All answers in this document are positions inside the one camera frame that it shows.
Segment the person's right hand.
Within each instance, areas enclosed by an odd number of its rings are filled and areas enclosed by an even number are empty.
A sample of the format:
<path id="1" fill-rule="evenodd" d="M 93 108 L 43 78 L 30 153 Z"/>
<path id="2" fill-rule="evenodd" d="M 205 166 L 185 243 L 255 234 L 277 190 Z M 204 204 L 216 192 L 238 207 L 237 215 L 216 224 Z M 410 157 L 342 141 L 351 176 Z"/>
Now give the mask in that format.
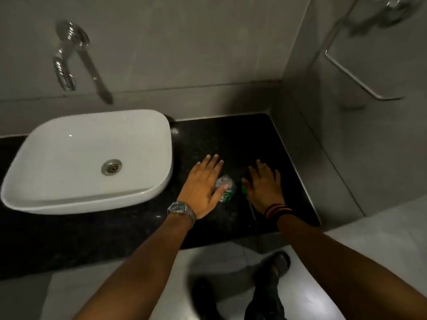
<path id="1" fill-rule="evenodd" d="M 248 198 L 255 209 L 264 215 L 265 210 L 271 204 L 285 204 L 282 189 L 275 185 L 275 171 L 265 163 L 266 177 L 259 177 L 257 165 L 256 168 L 249 166 L 250 177 L 253 180 L 255 197 Z"/>

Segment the person's left hand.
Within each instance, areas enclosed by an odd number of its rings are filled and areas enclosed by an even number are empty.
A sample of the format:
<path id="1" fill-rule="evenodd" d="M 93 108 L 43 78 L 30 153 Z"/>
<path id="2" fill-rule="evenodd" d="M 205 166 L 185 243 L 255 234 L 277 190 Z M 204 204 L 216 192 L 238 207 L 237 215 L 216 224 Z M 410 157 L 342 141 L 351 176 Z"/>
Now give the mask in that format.
<path id="1" fill-rule="evenodd" d="M 220 171 L 210 172 L 210 161 L 213 155 L 206 155 L 205 171 L 201 175 L 194 175 L 192 167 L 181 189 L 177 201 L 187 203 L 194 211 L 196 219 L 202 219 L 216 207 L 211 205 L 211 196 L 214 193 L 214 185 L 222 170 L 224 161 L 220 160 Z"/>

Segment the person's left forearm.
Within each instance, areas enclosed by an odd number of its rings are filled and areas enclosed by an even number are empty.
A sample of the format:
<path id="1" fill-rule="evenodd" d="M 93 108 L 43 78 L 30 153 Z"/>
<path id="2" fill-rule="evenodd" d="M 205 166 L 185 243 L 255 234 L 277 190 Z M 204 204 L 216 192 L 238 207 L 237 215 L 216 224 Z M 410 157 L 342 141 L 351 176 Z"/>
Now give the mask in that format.
<path id="1" fill-rule="evenodd" d="M 169 214 L 109 276 L 73 320 L 148 320 L 192 226 L 189 216 Z"/>

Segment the person's right forearm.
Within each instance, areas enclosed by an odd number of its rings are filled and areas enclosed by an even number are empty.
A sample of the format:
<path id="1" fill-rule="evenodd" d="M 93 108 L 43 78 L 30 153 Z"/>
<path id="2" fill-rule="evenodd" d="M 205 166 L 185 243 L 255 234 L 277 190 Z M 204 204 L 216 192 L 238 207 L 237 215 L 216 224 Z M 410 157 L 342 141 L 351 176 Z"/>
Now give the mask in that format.
<path id="1" fill-rule="evenodd" d="M 346 320 L 427 320 L 427 297 L 389 269 L 279 210 L 270 217 Z"/>

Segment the clear bottle with green label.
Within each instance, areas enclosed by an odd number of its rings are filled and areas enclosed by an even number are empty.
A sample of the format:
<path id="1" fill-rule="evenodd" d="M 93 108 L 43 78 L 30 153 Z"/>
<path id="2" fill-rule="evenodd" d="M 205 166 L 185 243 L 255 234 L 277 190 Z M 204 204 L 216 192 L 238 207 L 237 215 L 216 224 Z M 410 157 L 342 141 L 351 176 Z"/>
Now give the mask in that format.
<path id="1" fill-rule="evenodd" d="M 222 203 L 229 202 L 234 196 L 237 196 L 237 194 L 243 196 L 247 195 L 241 178 L 233 179 L 231 176 L 225 174 L 216 180 L 214 190 L 216 191 L 224 185 L 227 185 L 228 187 L 220 199 L 220 202 Z"/>

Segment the dark thread wrist bands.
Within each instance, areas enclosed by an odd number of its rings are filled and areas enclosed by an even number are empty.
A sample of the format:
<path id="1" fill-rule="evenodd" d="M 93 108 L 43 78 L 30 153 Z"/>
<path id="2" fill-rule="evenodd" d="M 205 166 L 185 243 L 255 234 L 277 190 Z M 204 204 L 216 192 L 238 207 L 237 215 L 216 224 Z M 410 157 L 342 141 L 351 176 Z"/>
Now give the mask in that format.
<path id="1" fill-rule="evenodd" d="M 285 204 L 271 204 L 264 212 L 267 220 L 278 219 L 281 215 L 294 215 L 294 211 Z"/>

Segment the silver metal wristwatch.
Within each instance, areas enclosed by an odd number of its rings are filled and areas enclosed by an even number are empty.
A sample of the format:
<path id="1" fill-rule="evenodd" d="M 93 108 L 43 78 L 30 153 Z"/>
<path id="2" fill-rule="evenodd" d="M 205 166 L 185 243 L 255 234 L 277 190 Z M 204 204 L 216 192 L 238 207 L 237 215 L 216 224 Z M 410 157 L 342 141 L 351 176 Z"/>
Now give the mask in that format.
<path id="1" fill-rule="evenodd" d="M 191 220 L 191 227 L 196 222 L 196 215 L 193 209 L 185 202 L 176 201 L 173 202 L 167 210 L 168 215 L 186 216 Z"/>

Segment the black sandal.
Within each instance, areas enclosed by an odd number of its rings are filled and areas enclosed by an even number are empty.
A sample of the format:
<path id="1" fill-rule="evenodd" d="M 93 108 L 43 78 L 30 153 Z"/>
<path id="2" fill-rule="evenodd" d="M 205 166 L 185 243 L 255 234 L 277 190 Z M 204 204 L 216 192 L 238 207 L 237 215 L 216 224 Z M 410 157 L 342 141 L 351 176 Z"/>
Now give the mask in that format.
<path id="1" fill-rule="evenodd" d="M 285 251 L 277 251 L 269 256 L 259 269 L 259 274 L 265 283 L 278 285 L 291 266 L 291 259 Z"/>

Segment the chrome sink drain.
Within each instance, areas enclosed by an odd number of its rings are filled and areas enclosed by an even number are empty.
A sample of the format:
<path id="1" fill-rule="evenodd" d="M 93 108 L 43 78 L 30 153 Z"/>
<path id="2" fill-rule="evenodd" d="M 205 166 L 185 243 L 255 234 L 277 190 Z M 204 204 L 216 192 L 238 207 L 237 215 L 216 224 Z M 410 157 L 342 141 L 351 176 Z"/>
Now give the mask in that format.
<path id="1" fill-rule="evenodd" d="M 105 161 L 101 166 L 101 173 L 104 176 L 113 176 L 119 173 L 122 169 L 122 162 L 118 159 Z"/>

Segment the white ceramic sink basin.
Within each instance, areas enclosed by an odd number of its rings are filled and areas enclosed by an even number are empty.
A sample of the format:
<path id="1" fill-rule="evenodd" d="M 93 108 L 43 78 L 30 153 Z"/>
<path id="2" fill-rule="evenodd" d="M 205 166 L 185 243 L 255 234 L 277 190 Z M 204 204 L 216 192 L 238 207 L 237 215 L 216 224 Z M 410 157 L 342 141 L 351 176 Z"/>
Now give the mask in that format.
<path id="1" fill-rule="evenodd" d="M 105 161 L 122 169 L 104 176 Z M 1 187 L 10 209 L 40 215 L 113 210 L 146 202 L 173 172 L 168 118 L 154 110 L 65 116 L 38 126 L 21 145 Z"/>

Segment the chrome shower fitting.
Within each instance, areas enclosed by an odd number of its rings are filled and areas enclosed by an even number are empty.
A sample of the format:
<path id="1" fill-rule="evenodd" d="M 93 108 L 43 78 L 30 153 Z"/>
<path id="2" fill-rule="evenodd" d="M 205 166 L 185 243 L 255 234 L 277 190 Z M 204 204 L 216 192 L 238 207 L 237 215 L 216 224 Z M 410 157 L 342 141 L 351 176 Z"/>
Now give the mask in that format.
<path id="1" fill-rule="evenodd" d="M 348 17 L 344 24 L 351 36 L 366 35 L 374 26 L 389 28 L 414 15 L 427 0 L 367 0 L 379 9 L 362 21 Z"/>

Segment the chrome towel rail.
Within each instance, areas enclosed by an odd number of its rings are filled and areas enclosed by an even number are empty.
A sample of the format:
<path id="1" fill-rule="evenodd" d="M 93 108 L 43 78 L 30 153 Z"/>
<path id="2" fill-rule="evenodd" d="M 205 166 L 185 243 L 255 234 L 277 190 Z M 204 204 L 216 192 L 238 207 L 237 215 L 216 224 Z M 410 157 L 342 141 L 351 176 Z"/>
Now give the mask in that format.
<path id="1" fill-rule="evenodd" d="M 369 87 L 367 84 L 365 84 L 362 80 L 360 80 L 356 75 L 354 75 L 350 70 L 345 68 L 342 64 L 340 64 L 336 59 L 333 58 L 333 56 L 330 54 L 330 48 L 333 46 L 333 43 L 335 39 L 337 38 L 338 34 L 341 32 L 344 22 L 348 19 L 348 15 L 343 17 L 340 21 L 340 23 L 337 25 L 337 29 L 334 32 L 333 36 L 331 37 L 330 41 L 328 42 L 328 45 L 325 48 L 324 51 L 324 57 L 333 64 L 341 73 L 343 73 L 346 77 L 348 77 L 350 80 L 352 80 L 355 85 L 357 85 L 360 89 L 362 89 L 365 93 L 367 93 L 369 96 L 371 96 L 376 101 L 380 102 L 391 102 L 391 101 L 399 101 L 403 100 L 405 96 L 382 96 L 376 91 L 374 91 L 371 87 Z"/>

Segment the chrome wall faucet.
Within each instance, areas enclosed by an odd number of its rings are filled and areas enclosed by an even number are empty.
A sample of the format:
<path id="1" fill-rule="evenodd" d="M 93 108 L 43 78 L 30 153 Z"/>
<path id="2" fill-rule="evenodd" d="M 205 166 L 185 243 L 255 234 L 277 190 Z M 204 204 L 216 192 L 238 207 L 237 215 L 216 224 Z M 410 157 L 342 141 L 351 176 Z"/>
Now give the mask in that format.
<path id="1" fill-rule="evenodd" d="M 88 53 L 90 39 L 86 32 L 75 23 L 60 20 L 56 22 L 56 34 L 60 39 L 60 45 L 52 58 L 52 62 L 56 80 L 62 90 L 71 92 L 77 89 L 76 80 L 71 74 L 68 65 L 69 58 L 73 53 L 77 53 L 94 83 L 97 95 L 107 105 L 113 105 L 113 95 L 106 88 L 101 75 Z"/>

